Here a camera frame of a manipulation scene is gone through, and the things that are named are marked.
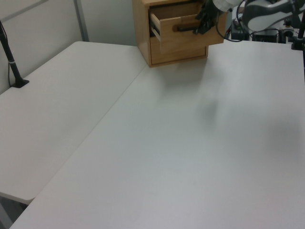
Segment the cable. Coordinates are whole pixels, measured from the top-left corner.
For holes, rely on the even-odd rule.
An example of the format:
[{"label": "cable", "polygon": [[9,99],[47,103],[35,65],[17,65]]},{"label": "cable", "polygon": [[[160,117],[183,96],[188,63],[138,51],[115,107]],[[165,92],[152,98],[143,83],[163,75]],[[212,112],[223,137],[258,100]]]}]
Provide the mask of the cable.
[{"label": "cable", "polygon": [[8,63],[8,79],[9,79],[9,86],[11,87],[11,84],[10,84],[10,63]]},{"label": "cable", "polygon": [[219,32],[219,30],[218,30],[218,18],[219,18],[219,14],[217,14],[217,20],[216,20],[216,31],[217,31],[217,33],[218,33],[218,35],[219,36],[221,36],[223,39],[225,39],[225,40],[227,40],[227,41],[230,41],[230,42],[241,42],[241,41],[243,41],[243,40],[231,40],[231,39],[228,39],[228,38],[225,38],[220,32]]},{"label": "cable", "polygon": [[274,28],[272,28],[272,29],[264,29],[264,30],[260,30],[260,31],[254,31],[254,32],[250,33],[250,35],[253,35],[253,34],[258,33],[258,32],[269,31],[269,30],[276,30],[276,31],[278,31],[278,32],[280,31],[280,30],[274,29]]}]

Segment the wall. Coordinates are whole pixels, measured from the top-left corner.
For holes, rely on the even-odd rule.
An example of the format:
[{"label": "wall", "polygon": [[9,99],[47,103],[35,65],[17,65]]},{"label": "wall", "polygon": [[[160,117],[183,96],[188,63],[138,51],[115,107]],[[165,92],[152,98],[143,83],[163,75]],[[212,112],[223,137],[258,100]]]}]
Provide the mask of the wall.
[{"label": "wall", "polygon": [[[47,2],[3,23],[22,77],[76,41],[81,33],[72,0]],[[0,94],[9,88],[8,66],[0,47]]]},{"label": "wall", "polygon": [[132,0],[81,0],[91,42],[136,46]]}]

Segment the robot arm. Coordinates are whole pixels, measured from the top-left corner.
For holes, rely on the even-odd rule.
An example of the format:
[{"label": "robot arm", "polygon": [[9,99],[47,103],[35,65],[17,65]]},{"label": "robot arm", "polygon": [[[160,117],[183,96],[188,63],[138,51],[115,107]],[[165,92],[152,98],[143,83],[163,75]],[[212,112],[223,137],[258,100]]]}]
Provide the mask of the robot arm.
[{"label": "robot arm", "polygon": [[[241,0],[207,0],[197,19],[200,26],[195,34],[204,34],[213,27],[219,14],[240,4]],[[305,11],[305,0],[281,0],[272,4],[267,0],[248,0],[244,7],[244,25],[253,31],[260,31],[292,15]]]}]

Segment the wooden cabinet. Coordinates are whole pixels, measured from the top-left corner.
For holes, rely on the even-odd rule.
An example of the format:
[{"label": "wooden cabinet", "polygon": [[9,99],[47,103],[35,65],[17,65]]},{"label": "wooden cabinet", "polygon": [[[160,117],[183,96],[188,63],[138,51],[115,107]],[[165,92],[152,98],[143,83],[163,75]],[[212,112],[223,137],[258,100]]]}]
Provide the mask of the wooden cabinet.
[{"label": "wooden cabinet", "polygon": [[[132,0],[138,47],[150,67],[206,58],[208,46],[223,43],[215,27],[204,35],[185,31],[199,25],[195,19],[203,1]],[[225,33],[226,14],[218,29]]]}]

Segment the white table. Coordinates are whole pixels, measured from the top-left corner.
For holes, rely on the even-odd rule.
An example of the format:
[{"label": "white table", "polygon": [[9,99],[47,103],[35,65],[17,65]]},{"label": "white table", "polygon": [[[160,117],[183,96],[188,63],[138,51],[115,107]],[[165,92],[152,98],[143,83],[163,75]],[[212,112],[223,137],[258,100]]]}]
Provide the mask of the white table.
[{"label": "white table", "polygon": [[304,101],[289,45],[146,67],[12,229],[303,228]]},{"label": "white table", "polygon": [[137,47],[76,42],[0,95],[0,196],[29,204],[146,66]]}]

